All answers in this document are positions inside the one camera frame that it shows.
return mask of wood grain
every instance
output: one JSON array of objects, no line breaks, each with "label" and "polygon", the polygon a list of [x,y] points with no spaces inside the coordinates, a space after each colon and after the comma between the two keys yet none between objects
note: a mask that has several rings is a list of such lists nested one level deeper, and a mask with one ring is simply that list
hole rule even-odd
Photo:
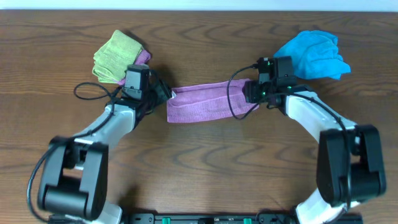
[{"label": "wood grain", "polygon": [[[142,41],[172,86],[226,80],[302,30],[336,34],[353,72],[305,83],[343,116],[379,129],[388,190],[355,211],[366,223],[398,223],[397,27],[389,13],[0,11],[0,223],[36,222],[25,203],[34,164],[52,137],[102,113],[106,101],[80,101],[72,90],[96,81],[93,54],[116,29]],[[108,199],[173,213],[287,210],[315,189],[316,158],[312,137],[277,110],[169,124],[161,106],[112,153]]]}]

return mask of cloth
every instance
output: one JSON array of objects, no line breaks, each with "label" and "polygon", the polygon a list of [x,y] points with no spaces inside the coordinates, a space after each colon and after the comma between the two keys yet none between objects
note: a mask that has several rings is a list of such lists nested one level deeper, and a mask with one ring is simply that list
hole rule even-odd
[{"label": "cloth", "polygon": [[[243,95],[247,81],[250,79],[233,80],[229,85],[229,98],[235,114],[244,114],[254,106],[246,103]],[[194,123],[231,117],[226,97],[227,84],[221,82],[173,88],[176,97],[167,101],[167,121]]]},{"label": "cloth", "polygon": [[[136,61],[134,62],[134,64],[135,65],[143,65],[143,64],[147,63],[149,61],[149,59],[150,59],[150,53],[146,50],[142,50],[142,52],[136,58]],[[123,78],[122,80],[120,80],[116,83],[119,85],[124,85],[126,83],[126,78]]]},{"label": "cloth", "polygon": [[116,83],[126,76],[127,66],[135,61],[141,50],[140,43],[116,30],[94,54],[93,74],[99,82]]},{"label": "cloth", "polygon": [[334,78],[351,68],[338,54],[337,36],[324,31],[303,31],[285,44],[274,57],[291,56],[295,76],[303,79]]}]

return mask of green towel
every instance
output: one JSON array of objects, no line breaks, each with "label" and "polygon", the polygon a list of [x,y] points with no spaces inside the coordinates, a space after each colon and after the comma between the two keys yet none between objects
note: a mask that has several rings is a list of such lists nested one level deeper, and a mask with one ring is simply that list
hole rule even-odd
[{"label": "green towel", "polygon": [[141,50],[140,43],[116,30],[94,54],[93,74],[101,83],[116,83],[126,76],[127,66],[134,63]]}]

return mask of blue towel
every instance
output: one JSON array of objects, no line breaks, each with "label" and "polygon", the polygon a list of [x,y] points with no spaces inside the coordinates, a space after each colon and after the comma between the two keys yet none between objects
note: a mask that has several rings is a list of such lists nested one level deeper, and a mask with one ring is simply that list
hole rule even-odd
[{"label": "blue towel", "polygon": [[303,79],[334,78],[351,68],[338,54],[337,36],[324,31],[303,31],[285,44],[274,57],[291,56],[294,74]]}]

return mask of purple towel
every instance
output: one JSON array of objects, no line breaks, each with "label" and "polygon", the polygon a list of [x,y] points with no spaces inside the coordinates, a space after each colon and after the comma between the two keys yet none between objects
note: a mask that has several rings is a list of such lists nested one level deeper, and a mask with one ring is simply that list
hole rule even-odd
[{"label": "purple towel", "polygon": [[[244,114],[254,106],[246,103],[242,92],[247,81],[250,79],[233,80],[229,86],[229,98],[235,114]],[[227,84],[221,82],[173,88],[177,96],[167,101],[167,121],[193,123],[231,117],[226,97]]]},{"label": "purple towel", "polygon": [[[138,55],[136,58],[136,61],[134,62],[135,65],[143,65],[147,63],[150,59],[150,53],[146,50],[142,50],[141,53]],[[123,78],[122,80],[118,81],[119,85],[124,85],[126,83],[126,78]]]}]

